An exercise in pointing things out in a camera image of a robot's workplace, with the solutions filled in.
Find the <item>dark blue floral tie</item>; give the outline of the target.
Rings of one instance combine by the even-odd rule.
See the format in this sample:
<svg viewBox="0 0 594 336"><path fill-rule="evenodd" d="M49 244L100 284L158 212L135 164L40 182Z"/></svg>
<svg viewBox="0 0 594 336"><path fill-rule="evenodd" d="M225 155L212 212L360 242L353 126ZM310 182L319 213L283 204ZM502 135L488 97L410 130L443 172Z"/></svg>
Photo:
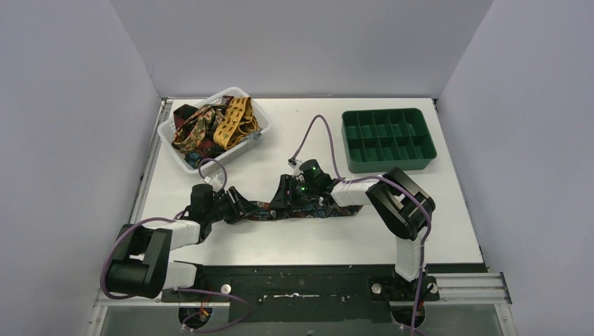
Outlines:
<svg viewBox="0 0 594 336"><path fill-rule="evenodd" d="M268 202L253 201L258 210L247 218L251 221L281 221L290 218L333 218L357 215L362 205L336 206L327 202L283 209L272 209Z"/></svg>

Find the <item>white plastic basket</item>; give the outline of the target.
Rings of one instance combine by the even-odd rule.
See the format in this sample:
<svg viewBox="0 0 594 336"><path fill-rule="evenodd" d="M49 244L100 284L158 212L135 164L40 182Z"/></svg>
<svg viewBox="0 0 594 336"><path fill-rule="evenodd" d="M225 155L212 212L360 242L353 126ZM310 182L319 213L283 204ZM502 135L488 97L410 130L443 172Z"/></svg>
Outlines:
<svg viewBox="0 0 594 336"><path fill-rule="evenodd" d="M165 150L187 174L216 170L253 148L272 127L265 110L244 90L230 87L204 101L184 104L157 129Z"/></svg>

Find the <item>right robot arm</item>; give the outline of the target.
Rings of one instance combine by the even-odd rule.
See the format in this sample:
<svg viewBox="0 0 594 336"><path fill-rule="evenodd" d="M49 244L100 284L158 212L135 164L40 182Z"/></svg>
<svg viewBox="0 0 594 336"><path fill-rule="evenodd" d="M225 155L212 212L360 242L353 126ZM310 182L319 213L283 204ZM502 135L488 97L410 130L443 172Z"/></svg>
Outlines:
<svg viewBox="0 0 594 336"><path fill-rule="evenodd" d="M395 167L383 175L347 180L331 177L314 159L289 164L293 174L280 176L275 196L263 206L268 219L353 216L364 206L373 207L395 236L395 272L405 281L419 278L436 206L408 175Z"/></svg>

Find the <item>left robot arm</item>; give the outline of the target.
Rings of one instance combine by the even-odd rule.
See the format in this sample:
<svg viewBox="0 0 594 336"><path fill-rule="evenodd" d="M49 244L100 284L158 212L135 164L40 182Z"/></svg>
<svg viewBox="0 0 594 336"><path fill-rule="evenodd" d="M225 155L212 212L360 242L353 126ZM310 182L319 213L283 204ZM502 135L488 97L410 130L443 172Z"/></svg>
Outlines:
<svg viewBox="0 0 594 336"><path fill-rule="evenodd" d="M203 298L207 281L201 265L170 259L181 247L203 243L215 223L235 224L259 210L234 187L216 191L201 183L192 187L190 203L176 219L155 217L124 225L104 261L100 286L114 300L156 298L162 291L180 291L189 300Z"/></svg>

